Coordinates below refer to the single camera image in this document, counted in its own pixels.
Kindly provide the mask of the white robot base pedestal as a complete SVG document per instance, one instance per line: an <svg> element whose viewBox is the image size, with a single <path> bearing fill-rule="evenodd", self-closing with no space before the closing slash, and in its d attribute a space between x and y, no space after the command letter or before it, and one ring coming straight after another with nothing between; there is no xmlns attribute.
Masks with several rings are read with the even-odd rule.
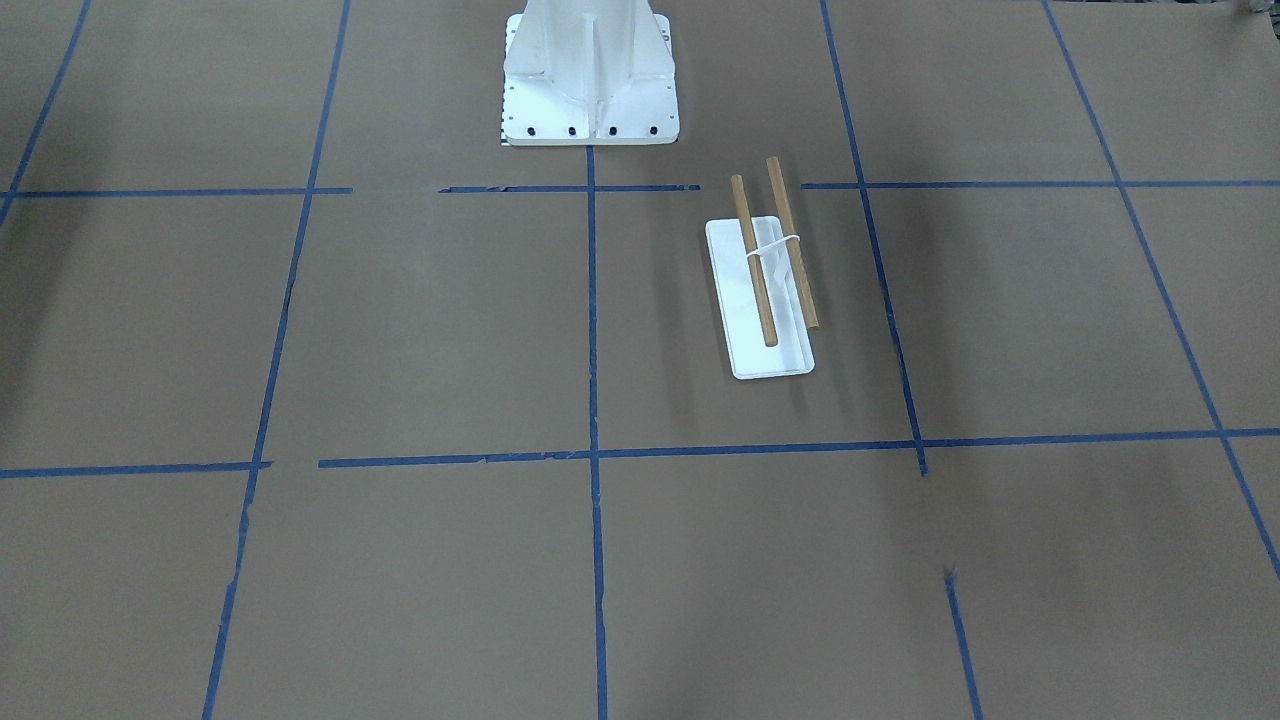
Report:
<svg viewBox="0 0 1280 720"><path fill-rule="evenodd" d="M671 23L649 1L529 1L504 41L502 143L677 142Z"/></svg>

